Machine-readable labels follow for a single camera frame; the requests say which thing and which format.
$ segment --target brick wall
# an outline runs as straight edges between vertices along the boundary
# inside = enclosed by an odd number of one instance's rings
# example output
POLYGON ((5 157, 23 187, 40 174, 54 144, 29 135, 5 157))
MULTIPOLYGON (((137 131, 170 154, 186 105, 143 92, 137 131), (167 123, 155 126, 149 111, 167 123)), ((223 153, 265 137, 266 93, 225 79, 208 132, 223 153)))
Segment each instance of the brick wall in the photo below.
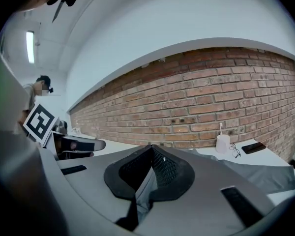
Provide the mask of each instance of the brick wall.
POLYGON ((295 65, 278 54, 209 48, 154 61, 111 81, 72 111, 72 126, 112 141, 176 148, 252 138, 283 159, 295 150, 295 65))

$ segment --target white cup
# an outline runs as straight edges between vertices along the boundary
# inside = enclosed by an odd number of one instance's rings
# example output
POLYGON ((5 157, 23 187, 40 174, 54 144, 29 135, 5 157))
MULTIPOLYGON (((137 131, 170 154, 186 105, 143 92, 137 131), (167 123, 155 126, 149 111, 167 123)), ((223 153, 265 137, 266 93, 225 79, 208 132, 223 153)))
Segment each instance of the white cup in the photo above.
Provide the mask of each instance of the white cup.
POLYGON ((225 154, 230 148, 231 138, 228 135, 218 135, 215 150, 218 153, 225 154))

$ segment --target white table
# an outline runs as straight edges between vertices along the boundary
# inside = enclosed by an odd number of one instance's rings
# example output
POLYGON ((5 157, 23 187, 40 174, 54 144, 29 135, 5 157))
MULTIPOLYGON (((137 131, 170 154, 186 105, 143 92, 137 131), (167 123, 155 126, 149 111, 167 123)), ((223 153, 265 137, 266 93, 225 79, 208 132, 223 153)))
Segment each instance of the white table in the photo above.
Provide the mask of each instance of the white table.
MULTIPOLYGON (((241 156, 238 156, 237 158, 235 158, 232 155, 231 150, 229 150, 225 154, 217 153, 214 147, 197 148, 196 150, 200 154, 213 155, 217 159, 225 159, 225 160, 232 161, 235 163, 240 163, 240 164, 289 166, 287 162, 285 162, 282 158, 280 158, 278 155, 276 155, 274 152, 272 152, 268 148, 265 148, 263 150, 260 150, 258 152, 255 152, 249 155, 247 155, 241 149, 242 146, 246 146, 256 142, 257 141, 255 139, 251 139, 244 142, 236 143, 236 148, 240 151, 240 154, 241 154, 241 156)), ((274 205, 277 206, 279 203, 286 200, 287 198, 295 196, 295 190, 268 194, 267 196, 271 199, 274 205)))

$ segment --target white wall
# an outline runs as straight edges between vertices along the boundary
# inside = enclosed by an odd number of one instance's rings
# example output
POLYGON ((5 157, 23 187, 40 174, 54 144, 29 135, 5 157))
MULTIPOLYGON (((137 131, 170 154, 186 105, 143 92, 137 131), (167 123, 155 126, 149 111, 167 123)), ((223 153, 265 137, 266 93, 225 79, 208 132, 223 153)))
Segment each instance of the white wall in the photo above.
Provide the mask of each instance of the white wall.
POLYGON ((68 123, 68 130, 71 129, 70 118, 66 112, 66 79, 67 74, 61 71, 49 71, 33 67, 24 67, 15 64, 9 64, 12 73, 15 75, 21 85, 35 83, 40 75, 47 75, 51 80, 51 87, 54 92, 50 96, 36 97, 36 102, 42 104, 53 115, 58 116, 60 120, 68 123))
POLYGON ((260 48, 295 59, 295 27, 275 0, 135 0, 96 29, 67 79, 67 109, 112 79, 198 48, 260 48))

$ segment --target black cap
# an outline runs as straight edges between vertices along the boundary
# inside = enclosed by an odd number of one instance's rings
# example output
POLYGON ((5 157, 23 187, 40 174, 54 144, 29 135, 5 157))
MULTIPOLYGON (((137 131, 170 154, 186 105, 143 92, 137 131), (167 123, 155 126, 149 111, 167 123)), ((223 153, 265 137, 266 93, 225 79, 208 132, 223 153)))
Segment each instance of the black cap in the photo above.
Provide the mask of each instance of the black cap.
POLYGON ((44 81, 45 85, 48 86, 48 88, 50 87, 50 78, 47 75, 40 75, 40 77, 36 80, 37 81, 44 81))

